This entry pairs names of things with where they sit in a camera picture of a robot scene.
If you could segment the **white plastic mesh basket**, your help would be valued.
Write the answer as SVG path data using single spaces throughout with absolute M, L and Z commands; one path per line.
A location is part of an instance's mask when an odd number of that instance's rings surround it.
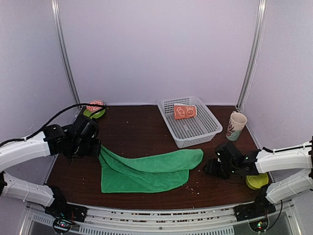
M 195 106 L 197 115 L 176 120 L 174 105 Z M 211 141 L 223 130 L 222 125 L 196 96 L 159 100 L 157 106 L 178 148 L 190 147 Z

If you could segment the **green microfiber towel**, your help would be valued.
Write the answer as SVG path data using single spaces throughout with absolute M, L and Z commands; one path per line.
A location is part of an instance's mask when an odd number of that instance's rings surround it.
M 124 158 L 102 146 L 102 193 L 159 193 L 183 186 L 203 160 L 201 149 L 182 149 L 141 158 Z

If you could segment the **orange bunny pattern towel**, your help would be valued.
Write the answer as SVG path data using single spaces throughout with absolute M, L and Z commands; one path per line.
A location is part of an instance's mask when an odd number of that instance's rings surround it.
M 187 119 L 197 116 L 197 108 L 195 105 L 174 104 L 174 119 Z

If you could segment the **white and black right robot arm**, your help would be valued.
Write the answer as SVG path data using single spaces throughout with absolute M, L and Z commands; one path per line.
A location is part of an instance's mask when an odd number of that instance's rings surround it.
M 231 175 L 257 176 L 272 171 L 299 169 L 284 180 L 261 187 L 261 192 L 251 204 L 251 212 L 261 216 L 269 205 L 313 188 L 313 142 L 281 148 L 262 148 L 242 154 L 237 147 L 226 142 L 215 148 L 215 158 L 203 167 L 205 174 L 229 179 Z

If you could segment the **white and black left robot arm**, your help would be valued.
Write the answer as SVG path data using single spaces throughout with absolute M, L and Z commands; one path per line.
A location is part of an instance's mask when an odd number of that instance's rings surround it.
M 43 127 L 33 137 L 10 141 L 0 146 L 0 195 L 32 202 L 51 208 L 59 217 L 70 213 L 62 191 L 58 187 L 38 185 L 13 177 L 6 170 L 12 166 L 61 154 L 72 162 L 84 156 L 98 157 L 101 141 L 96 120 L 79 116 L 65 127 L 54 124 Z

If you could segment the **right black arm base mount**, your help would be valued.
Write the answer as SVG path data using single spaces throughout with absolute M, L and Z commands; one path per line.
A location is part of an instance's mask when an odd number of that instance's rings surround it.
M 276 212 L 275 203 L 270 202 L 265 195 L 257 195 L 255 200 L 248 204 L 234 207 L 237 221 L 250 220 Z

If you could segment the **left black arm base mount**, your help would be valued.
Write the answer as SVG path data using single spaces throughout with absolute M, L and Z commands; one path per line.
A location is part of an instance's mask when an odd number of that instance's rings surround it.
M 45 213 L 59 219 L 70 222 L 84 222 L 87 215 L 87 207 L 69 204 L 61 189 L 56 186 L 49 186 L 52 190 L 53 202 L 45 207 Z

